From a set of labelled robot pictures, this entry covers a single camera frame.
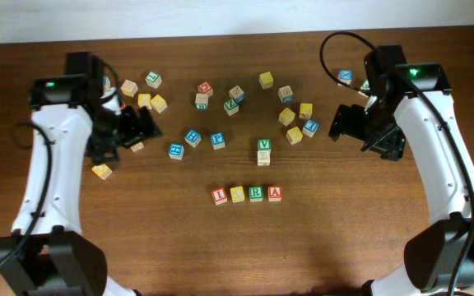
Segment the green R block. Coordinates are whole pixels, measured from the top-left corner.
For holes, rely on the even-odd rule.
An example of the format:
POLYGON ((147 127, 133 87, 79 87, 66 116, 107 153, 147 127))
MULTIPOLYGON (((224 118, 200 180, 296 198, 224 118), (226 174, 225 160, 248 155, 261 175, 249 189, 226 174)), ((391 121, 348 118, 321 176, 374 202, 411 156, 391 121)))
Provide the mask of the green R block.
POLYGON ((251 186, 249 188, 249 200, 251 202, 259 202, 263 200, 263 187, 251 186))

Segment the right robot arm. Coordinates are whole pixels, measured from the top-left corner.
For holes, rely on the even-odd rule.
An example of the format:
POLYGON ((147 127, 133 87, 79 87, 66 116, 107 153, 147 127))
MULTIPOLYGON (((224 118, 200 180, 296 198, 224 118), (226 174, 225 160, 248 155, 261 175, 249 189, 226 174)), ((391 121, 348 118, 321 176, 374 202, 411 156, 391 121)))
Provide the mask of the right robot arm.
POLYGON ((437 63, 410 64, 398 45, 365 57, 366 106, 341 105, 329 135, 399 160, 409 146, 421 175, 429 227, 409 240, 394 272, 367 281, 364 295, 451 295, 474 287, 474 164, 437 63))

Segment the red A block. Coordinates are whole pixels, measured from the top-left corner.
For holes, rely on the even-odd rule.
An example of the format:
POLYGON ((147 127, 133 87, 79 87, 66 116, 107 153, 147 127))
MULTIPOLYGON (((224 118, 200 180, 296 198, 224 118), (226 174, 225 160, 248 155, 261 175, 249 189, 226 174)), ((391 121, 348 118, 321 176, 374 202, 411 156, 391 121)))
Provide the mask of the red A block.
POLYGON ((268 187, 268 200, 269 201, 281 201, 283 198, 283 191, 281 186, 269 186, 268 187))

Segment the yellow C block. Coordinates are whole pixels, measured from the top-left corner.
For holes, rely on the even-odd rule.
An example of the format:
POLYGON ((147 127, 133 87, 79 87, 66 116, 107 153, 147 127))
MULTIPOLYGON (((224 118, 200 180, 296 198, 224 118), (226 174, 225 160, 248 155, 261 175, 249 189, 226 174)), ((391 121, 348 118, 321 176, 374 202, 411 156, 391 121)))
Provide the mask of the yellow C block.
POLYGON ((242 186, 232 187, 230 189, 230 195, 233 203, 245 201, 245 193, 242 186))

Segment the red I block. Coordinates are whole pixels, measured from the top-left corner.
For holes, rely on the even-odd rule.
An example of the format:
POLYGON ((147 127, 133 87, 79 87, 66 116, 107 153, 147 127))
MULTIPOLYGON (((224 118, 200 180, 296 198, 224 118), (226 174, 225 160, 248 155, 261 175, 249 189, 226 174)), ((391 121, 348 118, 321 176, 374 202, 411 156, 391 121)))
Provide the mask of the red I block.
POLYGON ((217 189, 214 189, 211 192, 212 199, 216 205, 221 205, 223 203, 226 203, 228 201, 228 196, 225 192, 225 189, 223 187, 219 187, 217 189))

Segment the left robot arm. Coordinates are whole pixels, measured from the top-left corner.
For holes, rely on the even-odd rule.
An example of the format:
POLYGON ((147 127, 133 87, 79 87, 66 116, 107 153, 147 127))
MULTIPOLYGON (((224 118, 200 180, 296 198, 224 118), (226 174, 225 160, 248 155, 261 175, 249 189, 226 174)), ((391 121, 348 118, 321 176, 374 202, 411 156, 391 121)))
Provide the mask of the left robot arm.
POLYGON ((119 148, 161 130, 147 108, 123 106, 117 89, 105 89, 110 70, 93 53, 69 53, 61 76, 31 87, 26 192, 10 234, 0 237, 0 275, 14 294, 130 294, 109 276, 104 252, 82 236, 82 165, 115 162, 119 148))

